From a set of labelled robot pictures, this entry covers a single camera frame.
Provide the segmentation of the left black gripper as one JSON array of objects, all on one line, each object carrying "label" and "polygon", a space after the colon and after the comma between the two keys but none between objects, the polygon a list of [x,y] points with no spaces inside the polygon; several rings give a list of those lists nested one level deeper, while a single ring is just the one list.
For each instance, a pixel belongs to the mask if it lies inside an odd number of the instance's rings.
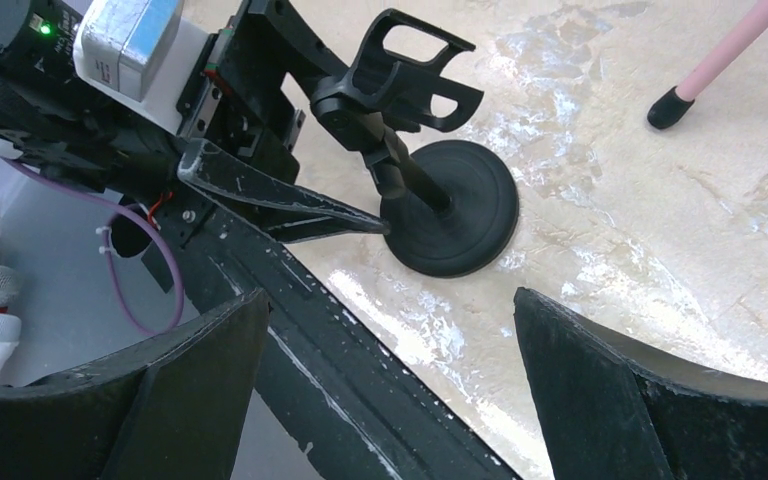
[{"label": "left black gripper", "polygon": [[347,72],[290,1],[242,2],[207,35],[179,96],[178,181],[280,243],[388,234],[386,220],[296,183],[304,115],[284,79],[317,87]]}]

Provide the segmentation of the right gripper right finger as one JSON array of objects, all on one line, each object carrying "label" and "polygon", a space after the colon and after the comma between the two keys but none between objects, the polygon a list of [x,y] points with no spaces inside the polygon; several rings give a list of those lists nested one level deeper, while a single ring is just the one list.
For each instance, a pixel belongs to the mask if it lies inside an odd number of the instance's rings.
[{"label": "right gripper right finger", "polygon": [[519,349],[558,479],[768,479],[768,383],[514,297]]}]

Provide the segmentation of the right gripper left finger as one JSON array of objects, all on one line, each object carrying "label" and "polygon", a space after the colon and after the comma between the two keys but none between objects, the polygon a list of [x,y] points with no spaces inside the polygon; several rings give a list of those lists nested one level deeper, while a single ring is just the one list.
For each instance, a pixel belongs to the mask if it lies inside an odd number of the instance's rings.
[{"label": "right gripper left finger", "polygon": [[0,386],[0,479],[228,479],[265,292],[24,387]]}]

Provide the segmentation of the pink music stand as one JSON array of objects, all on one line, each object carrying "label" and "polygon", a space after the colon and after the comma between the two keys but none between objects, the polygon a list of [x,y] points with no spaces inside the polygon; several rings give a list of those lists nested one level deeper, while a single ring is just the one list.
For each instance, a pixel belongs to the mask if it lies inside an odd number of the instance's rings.
[{"label": "pink music stand", "polygon": [[649,125],[665,130],[681,121],[697,97],[767,29],[768,0],[757,1],[690,74],[652,104]]}]

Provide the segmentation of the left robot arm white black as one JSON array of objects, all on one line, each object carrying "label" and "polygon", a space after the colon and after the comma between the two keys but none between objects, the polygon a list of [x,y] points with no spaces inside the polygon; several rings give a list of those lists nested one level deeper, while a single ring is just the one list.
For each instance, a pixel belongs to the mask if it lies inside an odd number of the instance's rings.
[{"label": "left robot arm white black", "polygon": [[172,98],[186,128],[176,136],[78,77],[80,19],[61,1],[0,1],[0,140],[21,164],[78,192],[140,201],[190,188],[282,243],[388,232],[384,220],[297,184],[302,115],[279,81],[246,102],[188,74]]}]

